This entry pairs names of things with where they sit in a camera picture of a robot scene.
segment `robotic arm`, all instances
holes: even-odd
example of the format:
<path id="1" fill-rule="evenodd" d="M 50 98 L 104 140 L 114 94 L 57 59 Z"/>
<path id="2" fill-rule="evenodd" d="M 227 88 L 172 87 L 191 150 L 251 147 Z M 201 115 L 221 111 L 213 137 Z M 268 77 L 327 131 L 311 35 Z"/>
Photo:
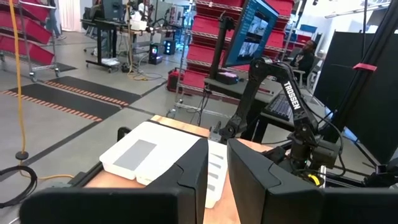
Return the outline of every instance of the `robotic arm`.
<path id="1" fill-rule="evenodd" d="M 332 168 L 340 149 L 336 144 L 321 140 L 318 134 L 318 121 L 304 102 L 291 67 L 284 63 L 265 63 L 261 58 L 251 62 L 249 81 L 235 114 L 224 128 L 220 129 L 221 123 L 218 123 L 215 128 L 210 129 L 212 139 L 225 144 L 228 139 L 235 138 L 238 133 L 246 129 L 246 116 L 261 82 L 268 75 L 277 78 L 289 99 L 295 131 L 288 137 L 293 142 L 288 158 L 285 157 L 285 150 L 281 147 L 265 152 L 264 155 L 288 172 L 304 169 L 308 160 L 312 161 L 310 169 L 319 169 L 322 165 Z"/>

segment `yellow component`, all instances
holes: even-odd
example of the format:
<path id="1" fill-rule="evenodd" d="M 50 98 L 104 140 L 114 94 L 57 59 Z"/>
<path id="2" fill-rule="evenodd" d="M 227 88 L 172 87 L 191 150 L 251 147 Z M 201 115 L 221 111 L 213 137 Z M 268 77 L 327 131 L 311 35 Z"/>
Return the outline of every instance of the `yellow component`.
<path id="1" fill-rule="evenodd" d="M 17 63 L 17 84 L 18 84 L 18 119 L 19 119 L 19 126 L 21 127 L 21 134 L 22 134 L 22 150 L 21 152 L 25 153 L 26 147 L 26 136 L 25 136 L 25 126 L 24 126 L 24 114 L 22 110 L 22 87 L 21 87 L 21 62 L 19 60 L 19 38 L 18 38 L 18 30 L 17 30 L 17 22 L 15 17 L 15 10 L 14 10 L 14 2 L 13 0 L 9 0 L 10 5 L 10 13 L 11 13 L 11 21 L 12 21 L 12 28 L 14 29 L 14 45 L 15 45 L 15 58 Z M 20 171 L 23 177 L 30 178 L 29 175 L 25 175 Z M 68 177 L 73 178 L 72 175 L 52 175 L 49 177 L 38 177 L 39 180 L 49 180 L 53 178 L 59 177 Z"/>
<path id="2" fill-rule="evenodd" d="M 313 179 L 316 186 L 321 185 L 321 182 L 319 181 L 318 177 L 316 177 L 315 175 L 309 174 L 308 177 Z"/>

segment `computer monitor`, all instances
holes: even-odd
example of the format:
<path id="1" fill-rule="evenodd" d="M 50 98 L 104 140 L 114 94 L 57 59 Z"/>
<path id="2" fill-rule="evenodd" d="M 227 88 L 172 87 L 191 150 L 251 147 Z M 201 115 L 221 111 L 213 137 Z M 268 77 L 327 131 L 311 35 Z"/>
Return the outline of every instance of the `computer monitor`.
<path id="1" fill-rule="evenodd" d="M 223 66 L 246 65 L 261 57 L 278 15 L 264 0 L 246 0 Z"/>
<path id="2" fill-rule="evenodd" d="M 102 9 L 107 21 L 121 22 L 124 20 L 123 0 L 102 0 Z"/>

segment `computer tower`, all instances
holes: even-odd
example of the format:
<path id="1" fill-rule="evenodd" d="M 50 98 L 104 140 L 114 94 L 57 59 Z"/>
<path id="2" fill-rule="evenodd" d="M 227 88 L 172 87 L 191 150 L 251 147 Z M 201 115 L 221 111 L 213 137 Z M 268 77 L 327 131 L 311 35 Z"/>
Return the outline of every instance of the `computer tower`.
<path id="1" fill-rule="evenodd" d="M 163 55 L 160 52 L 161 45 L 153 43 L 149 46 L 149 60 L 148 63 L 157 65 L 163 60 Z"/>
<path id="2" fill-rule="evenodd" d="M 166 55 L 175 54 L 175 40 L 165 40 L 164 41 L 164 53 Z"/>

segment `hazard tape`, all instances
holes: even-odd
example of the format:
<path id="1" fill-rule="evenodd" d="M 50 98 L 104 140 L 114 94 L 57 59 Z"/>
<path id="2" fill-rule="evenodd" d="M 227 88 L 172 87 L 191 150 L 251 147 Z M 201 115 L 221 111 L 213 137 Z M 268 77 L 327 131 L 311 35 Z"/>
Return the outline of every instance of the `hazard tape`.
<path id="1" fill-rule="evenodd" d="M 81 95 L 89 96 L 89 97 L 92 97 L 92 98 L 96 98 L 96 99 L 99 99 L 99 100 L 107 101 L 107 102 L 114 103 L 114 104 L 117 104 L 117 105 L 129 106 L 129 104 L 124 102 L 124 101 L 121 101 L 121 100 L 118 100 L 118 99 L 114 99 L 114 98 L 110 98 L 110 97 L 103 96 L 103 95 L 99 95 L 99 94 L 96 94 L 96 93 L 92 93 L 90 91 L 81 90 L 79 88 L 74 88 L 72 86 L 62 85 L 62 84 L 59 84 L 59 83 L 56 83 L 56 82 L 51 82 L 51 81 L 46 81 L 44 83 L 48 84 L 50 86 L 61 88 L 63 90 L 72 91 L 72 92 L 75 92 L 75 93 L 78 93 L 78 94 L 81 94 Z"/>
<path id="2" fill-rule="evenodd" d="M 14 93 L 13 91 L 6 90 L 6 91 L 3 91 L 2 93 L 6 94 L 6 95 L 18 97 L 18 94 Z M 76 116 L 80 116 L 80 117 L 85 118 L 85 119 L 90 119 L 92 121 L 96 121 L 96 122 L 102 121 L 101 118 L 98 118 L 96 116 L 93 116 L 93 115 L 90 115 L 90 114 L 86 114 L 86 113 L 83 113 L 83 112 L 80 112 L 80 111 L 77 111 L 77 110 L 73 110 L 73 109 L 70 109 L 70 108 L 66 108 L 64 106 L 56 105 L 55 103 L 49 103 L 49 102 L 46 102 L 44 100 L 39 100 L 39 99 L 30 97 L 30 96 L 25 96 L 25 95 L 21 95 L 21 96 L 22 96 L 23 100 L 27 100 L 27 101 L 30 101 L 30 102 L 33 102 L 33 103 L 37 103 L 38 105 L 42 105 L 42 106 L 46 106 L 48 108 L 60 110 L 60 111 L 66 112 L 66 113 L 70 113 L 70 114 L 73 114 L 73 115 L 76 115 Z"/>

